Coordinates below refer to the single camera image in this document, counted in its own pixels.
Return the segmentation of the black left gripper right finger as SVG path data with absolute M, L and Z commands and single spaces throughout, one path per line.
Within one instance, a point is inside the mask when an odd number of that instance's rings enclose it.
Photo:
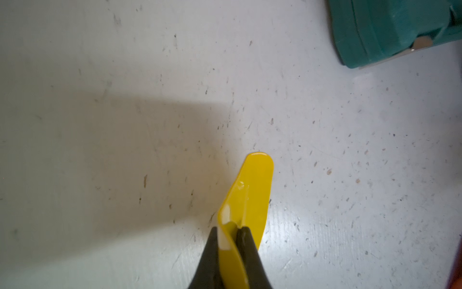
M 250 289 L 272 289 L 264 271 L 251 230 L 242 227 L 237 232 L 236 245 L 243 260 Z

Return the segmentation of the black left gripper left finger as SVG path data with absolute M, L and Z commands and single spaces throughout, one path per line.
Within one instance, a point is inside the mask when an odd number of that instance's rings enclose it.
M 213 227 L 189 289 L 223 289 L 218 259 L 218 229 Z

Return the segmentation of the yellow shovel blue-tipped handle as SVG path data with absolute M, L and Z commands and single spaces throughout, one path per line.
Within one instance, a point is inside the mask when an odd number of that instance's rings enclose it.
M 237 232 L 250 230 L 258 248 L 267 222 L 274 163 L 263 152 L 246 156 L 217 212 L 218 264 L 227 289 L 249 289 L 249 274 L 237 247 Z

